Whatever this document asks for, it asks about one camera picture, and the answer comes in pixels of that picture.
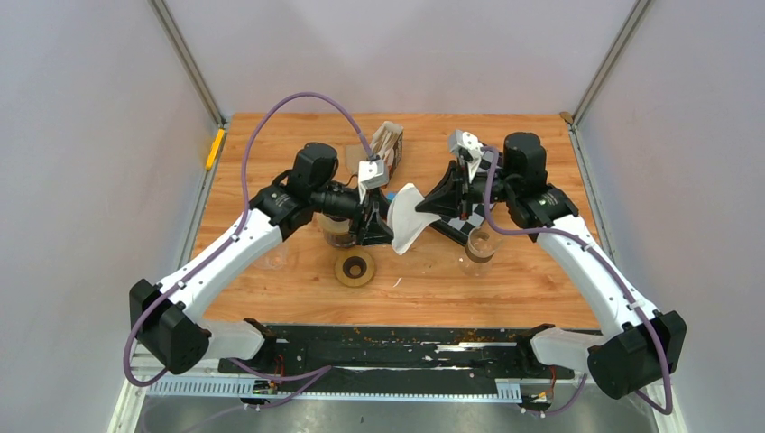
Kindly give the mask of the white paper coffee filter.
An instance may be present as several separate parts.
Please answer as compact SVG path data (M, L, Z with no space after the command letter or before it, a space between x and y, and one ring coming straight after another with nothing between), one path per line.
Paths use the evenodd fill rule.
M387 212L387 225L393 231L391 246L398 255L404 255L419 235L440 216L418 212L416 206L424 200L413 183L407 183L392 200Z

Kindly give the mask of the glass coffee carafe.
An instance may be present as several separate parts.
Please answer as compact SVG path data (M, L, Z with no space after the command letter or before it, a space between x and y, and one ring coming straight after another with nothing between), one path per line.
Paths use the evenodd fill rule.
M348 249L357 245L357 235L351 230L352 221L350 219L317 214L317 221L330 246Z

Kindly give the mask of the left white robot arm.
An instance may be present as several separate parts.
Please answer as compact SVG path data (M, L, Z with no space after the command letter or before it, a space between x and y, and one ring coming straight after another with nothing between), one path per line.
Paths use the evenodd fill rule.
M307 143L291 169L277 176L244 206L239 219L193 260L157 283L141 279L129 293L131 334L158 360L164 372L182 374L199 361L238 358L256 373L269 371L276 348L252 320L215 322L207 308L238 275L276 248L313 216L346 220L359 245L388 244L385 196L378 188L389 180L385 161L361 161L357 185L337 181L336 150Z

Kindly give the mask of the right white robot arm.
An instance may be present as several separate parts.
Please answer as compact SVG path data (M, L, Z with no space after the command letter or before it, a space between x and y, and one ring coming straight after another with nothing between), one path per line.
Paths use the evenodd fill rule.
M554 365L586 373L615 400L654 382L670 395L685 320L661 312L605 255L573 201L548 181L540 138L512 133L497 150L456 130L448 149L455 159L417 211L465 220L482 207L495 232L528 236L563 269L599 325L597 336L549 324L533 328L515 352L519 371L534 377Z

